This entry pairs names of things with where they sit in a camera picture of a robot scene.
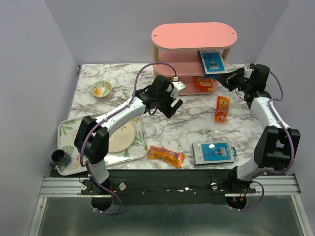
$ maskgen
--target bowl with leaf pattern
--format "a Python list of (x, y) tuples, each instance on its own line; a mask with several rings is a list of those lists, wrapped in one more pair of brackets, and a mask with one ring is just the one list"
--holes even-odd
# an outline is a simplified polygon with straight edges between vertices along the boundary
[(98, 98), (105, 98), (112, 91), (112, 85), (107, 80), (100, 80), (91, 87), (91, 93)]

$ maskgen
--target pink shelf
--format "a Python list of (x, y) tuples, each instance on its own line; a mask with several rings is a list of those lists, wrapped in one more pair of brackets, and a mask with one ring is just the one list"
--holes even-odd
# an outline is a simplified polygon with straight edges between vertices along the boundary
[[(158, 54), (158, 60), (172, 64), (178, 76), (203, 75), (197, 51), (164, 51)], [(159, 75), (174, 76), (174, 71), (166, 65), (153, 68)]]
[(237, 40), (231, 26), (219, 22), (164, 24), (151, 34), (153, 43), (166, 50), (230, 48)]
[(179, 77), (179, 81), (183, 82), (186, 85), (186, 89), (180, 94), (182, 95), (206, 95), (206, 94), (211, 94), (215, 92), (218, 88), (218, 81), (217, 80), (212, 80), (212, 88), (213, 91), (211, 92), (195, 92), (195, 87), (193, 84), (193, 78), (192, 76), (186, 76), (186, 77)]

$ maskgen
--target wall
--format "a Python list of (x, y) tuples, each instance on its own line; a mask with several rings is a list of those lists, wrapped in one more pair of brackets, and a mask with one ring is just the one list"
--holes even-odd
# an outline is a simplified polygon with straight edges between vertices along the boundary
[(152, 30), (180, 22), (224, 22), (234, 27), (238, 41), (228, 62), (237, 63), (255, 61), (289, 0), (45, 2), (80, 63), (150, 62)]
[[(268, 65), (280, 79), (284, 100), (276, 103), (283, 119), (301, 132), (292, 172), (302, 190), (302, 202), (315, 232), (314, 203), (314, 55), (315, 2), (291, 0), (262, 48), (257, 62)], [(269, 78), (267, 90), (279, 96), (278, 86)]]
[(28, 235), (77, 64), (42, 0), (0, 7), (0, 231)]

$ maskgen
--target orange packet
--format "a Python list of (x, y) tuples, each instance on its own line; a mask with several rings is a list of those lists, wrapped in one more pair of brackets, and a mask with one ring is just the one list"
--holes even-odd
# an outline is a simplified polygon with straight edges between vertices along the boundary
[(194, 76), (193, 83), (196, 92), (211, 92), (212, 91), (212, 79), (205, 78), (203, 76)]
[(179, 152), (164, 149), (162, 147), (150, 146), (148, 158), (162, 159), (165, 162), (180, 169), (183, 166), (185, 155)]
[(217, 110), (215, 114), (215, 121), (227, 121), (228, 106), (230, 105), (230, 99), (228, 97), (218, 96)]

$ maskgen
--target marble tabletop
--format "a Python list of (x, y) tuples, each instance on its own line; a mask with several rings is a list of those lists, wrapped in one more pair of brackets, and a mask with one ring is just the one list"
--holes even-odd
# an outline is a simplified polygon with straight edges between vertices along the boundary
[[(109, 112), (125, 102), (132, 94), (137, 72), (145, 64), (84, 64), (78, 80), (72, 102), (69, 119), (95, 113)], [(233, 71), (241, 64), (230, 64)], [(98, 80), (108, 80), (113, 91), (104, 99), (95, 98), (90, 87)], [(146, 68), (137, 84), (141, 89), (153, 81), (153, 68)], [(214, 122), (217, 96), (230, 97), (228, 121)], [(219, 85), (217, 91), (209, 95), (180, 96), (183, 105), (176, 114), (167, 119), (159, 111), (142, 118), (148, 146), (154, 145), (185, 154), (182, 169), (232, 169), (247, 162), (253, 156), (253, 150), (262, 133), (262, 128), (254, 113), (248, 109), (235, 92), (229, 92)], [(195, 167), (191, 144), (195, 142), (230, 141), (236, 148), (237, 157), (233, 164)], [(138, 160), (108, 166), (109, 169), (175, 169), (162, 160)]]

